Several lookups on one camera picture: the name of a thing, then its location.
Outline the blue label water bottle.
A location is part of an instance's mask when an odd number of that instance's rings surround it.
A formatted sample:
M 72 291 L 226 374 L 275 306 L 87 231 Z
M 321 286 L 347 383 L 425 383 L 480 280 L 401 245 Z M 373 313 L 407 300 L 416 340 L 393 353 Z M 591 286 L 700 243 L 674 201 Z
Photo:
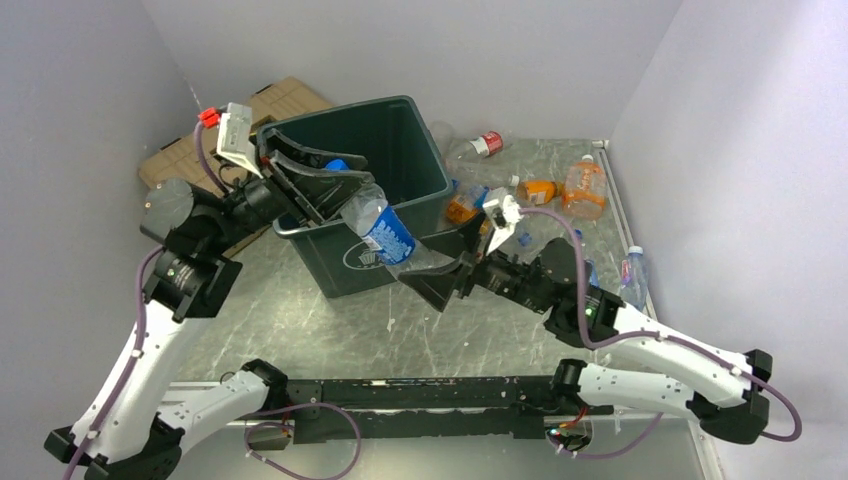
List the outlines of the blue label water bottle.
M 379 185 L 359 190 L 340 208 L 340 216 L 395 278 L 434 265 L 430 251 L 413 237 Z

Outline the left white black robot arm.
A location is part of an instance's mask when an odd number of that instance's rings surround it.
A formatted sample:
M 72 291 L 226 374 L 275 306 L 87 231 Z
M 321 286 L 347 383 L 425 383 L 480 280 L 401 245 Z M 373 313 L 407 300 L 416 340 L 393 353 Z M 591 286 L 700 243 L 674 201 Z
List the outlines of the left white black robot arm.
M 240 417 L 284 427 L 287 415 L 321 408 L 260 359 L 187 401 L 161 405 L 241 272 L 226 252 L 284 215 L 330 220 L 374 181 L 364 156 L 305 146 L 273 127 L 252 137 L 248 127 L 222 123 L 216 153 L 250 178 L 222 196 L 171 178 L 148 196 L 141 230 L 156 248 L 136 273 L 129 338 L 85 413 L 44 443 L 66 477 L 83 467 L 89 479 L 165 479 L 183 454 Z

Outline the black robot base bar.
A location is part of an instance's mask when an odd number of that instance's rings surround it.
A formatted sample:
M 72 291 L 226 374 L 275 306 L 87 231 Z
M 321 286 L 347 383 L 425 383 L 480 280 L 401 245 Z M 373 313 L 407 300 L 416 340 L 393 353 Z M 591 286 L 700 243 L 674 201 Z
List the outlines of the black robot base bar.
M 286 392 L 243 420 L 292 422 L 297 445 L 329 440 L 508 435 L 541 439 L 589 407 L 548 376 L 291 380 Z

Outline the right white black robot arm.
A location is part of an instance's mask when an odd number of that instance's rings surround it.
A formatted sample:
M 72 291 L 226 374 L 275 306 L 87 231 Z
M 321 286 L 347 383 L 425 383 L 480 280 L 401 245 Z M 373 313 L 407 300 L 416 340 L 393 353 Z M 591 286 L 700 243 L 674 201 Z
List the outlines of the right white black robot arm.
M 728 352 L 688 337 L 644 314 L 620 296 L 590 284 L 590 266 L 575 241 L 551 240 L 531 261 L 496 249 L 520 224 L 520 212 L 502 207 L 461 227 L 430 235 L 426 246 L 449 263 L 399 276 L 438 311 L 453 296 L 484 288 L 534 313 L 544 328 L 574 348 L 616 353 L 646 366 L 613 370 L 563 360 L 552 380 L 557 411 L 574 415 L 589 406 L 622 405 L 671 414 L 699 424 L 721 440 L 749 445 L 768 437 L 768 381 L 772 358 L 761 350 Z

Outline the dark green plastic bin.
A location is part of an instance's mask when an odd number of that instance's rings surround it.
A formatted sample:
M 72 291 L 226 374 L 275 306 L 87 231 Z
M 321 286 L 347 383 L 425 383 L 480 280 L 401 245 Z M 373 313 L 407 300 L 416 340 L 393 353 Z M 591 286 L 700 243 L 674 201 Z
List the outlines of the dark green plastic bin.
M 356 154 L 387 195 L 400 220 L 416 237 L 438 230 L 452 192 L 439 151 L 412 98 L 393 96 L 349 104 L 266 124 L 263 147 L 273 133 L 319 150 Z M 300 226 L 289 215 L 274 221 L 276 235 L 291 242 L 322 294 L 337 298 L 393 282 L 367 245 L 342 221 Z

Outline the amber orange tea bottle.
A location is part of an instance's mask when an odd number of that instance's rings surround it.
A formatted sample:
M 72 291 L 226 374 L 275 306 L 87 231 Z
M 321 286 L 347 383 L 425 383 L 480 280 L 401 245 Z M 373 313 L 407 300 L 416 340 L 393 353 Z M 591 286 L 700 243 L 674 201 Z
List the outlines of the amber orange tea bottle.
M 481 211 L 485 197 L 485 194 L 478 196 L 472 194 L 455 195 L 445 209 L 445 219 L 455 225 L 473 219 Z

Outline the clear bottle red label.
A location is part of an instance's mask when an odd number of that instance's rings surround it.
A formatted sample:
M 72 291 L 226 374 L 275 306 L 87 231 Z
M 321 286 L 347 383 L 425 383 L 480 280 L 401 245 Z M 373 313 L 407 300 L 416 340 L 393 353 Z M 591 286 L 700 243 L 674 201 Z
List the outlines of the clear bottle red label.
M 462 140 L 454 143 L 443 155 L 446 165 L 457 162 L 478 162 L 498 152 L 506 146 L 503 134 L 490 130 L 470 140 Z

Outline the orange juice bottle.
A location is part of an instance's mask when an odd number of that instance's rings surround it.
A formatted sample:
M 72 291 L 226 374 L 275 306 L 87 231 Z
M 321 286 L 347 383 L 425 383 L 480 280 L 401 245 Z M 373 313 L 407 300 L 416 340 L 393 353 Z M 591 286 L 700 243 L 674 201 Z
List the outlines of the orange juice bottle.
M 545 205 L 562 195 L 563 183 L 549 180 L 526 180 L 518 183 L 517 197 L 533 206 Z

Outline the large orange label bottle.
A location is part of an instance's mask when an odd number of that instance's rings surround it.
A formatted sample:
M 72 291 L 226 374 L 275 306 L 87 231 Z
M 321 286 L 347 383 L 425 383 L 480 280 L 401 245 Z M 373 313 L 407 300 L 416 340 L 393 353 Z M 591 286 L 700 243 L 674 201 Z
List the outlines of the large orange label bottle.
M 591 154 L 572 165 L 565 178 L 562 202 L 573 217 L 597 220 L 606 206 L 607 176 Z

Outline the tan plastic toolbox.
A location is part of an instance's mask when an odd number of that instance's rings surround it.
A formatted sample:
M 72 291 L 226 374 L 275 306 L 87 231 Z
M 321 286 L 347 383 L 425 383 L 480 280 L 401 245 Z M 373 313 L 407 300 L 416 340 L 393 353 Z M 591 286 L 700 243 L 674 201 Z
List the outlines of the tan plastic toolbox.
M 333 106 L 328 100 L 294 77 L 287 77 L 278 83 L 263 87 L 243 103 L 252 109 L 253 123 L 250 130 L 250 141 L 254 143 L 253 137 L 256 131 L 264 124 L 319 112 Z M 217 173 L 218 168 L 224 162 L 224 160 L 218 160 L 215 157 L 217 135 L 217 127 L 212 127 L 211 130 L 205 131 L 201 135 L 202 144 L 208 148 L 205 155 L 213 173 Z M 222 196 L 213 180 L 203 170 L 195 152 L 193 138 L 193 133 L 190 132 L 189 135 L 161 147 L 158 153 L 142 162 L 139 167 L 139 177 L 151 190 L 155 190 L 157 185 L 164 184 L 170 178 L 180 178 L 187 183 L 210 191 L 217 197 Z M 228 168 L 225 168 L 225 170 L 227 172 L 224 172 L 222 182 L 244 181 L 249 176 L 248 172 L 240 167 L 233 167 L 233 171 L 229 171 Z M 260 233 L 263 233 L 268 225 L 270 224 L 262 226 L 256 232 L 244 237 L 229 250 L 226 250 L 223 255 L 230 257 L 240 251 Z

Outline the clear bottle by wall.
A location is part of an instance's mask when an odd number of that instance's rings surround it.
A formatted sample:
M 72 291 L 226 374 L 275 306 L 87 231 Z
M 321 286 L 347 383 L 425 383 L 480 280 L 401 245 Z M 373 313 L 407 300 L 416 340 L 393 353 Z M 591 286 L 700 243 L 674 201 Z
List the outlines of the clear bottle by wall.
M 648 265 L 641 246 L 628 248 L 621 262 L 620 297 L 640 311 L 647 306 L 649 294 Z

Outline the aluminium frame rail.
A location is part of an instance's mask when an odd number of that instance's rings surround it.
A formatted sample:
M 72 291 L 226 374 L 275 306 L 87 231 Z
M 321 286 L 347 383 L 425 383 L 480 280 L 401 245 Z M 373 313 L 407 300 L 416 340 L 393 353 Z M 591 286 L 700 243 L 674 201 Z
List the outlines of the aluminium frame rail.
M 591 151 L 595 161 L 602 167 L 603 171 L 607 176 L 606 210 L 609 211 L 615 219 L 616 226 L 618 229 L 618 236 L 620 238 L 620 243 L 623 248 L 623 254 L 621 256 L 621 259 L 616 261 L 616 266 L 621 271 L 621 262 L 627 256 L 628 248 L 636 245 L 636 243 L 634 241 L 634 237 L 631 232 L 631 228 L 625 213 L 624 205 L 619 195 L 616 180 L 613 175 L 609 155 L 607 152 L 607 143 L 604 140 L 592 140 Z M 656 318 L 656 312 L 650 295 L 650 290 L 648 294 L 647 306 L 643 313 L 653 319 Z

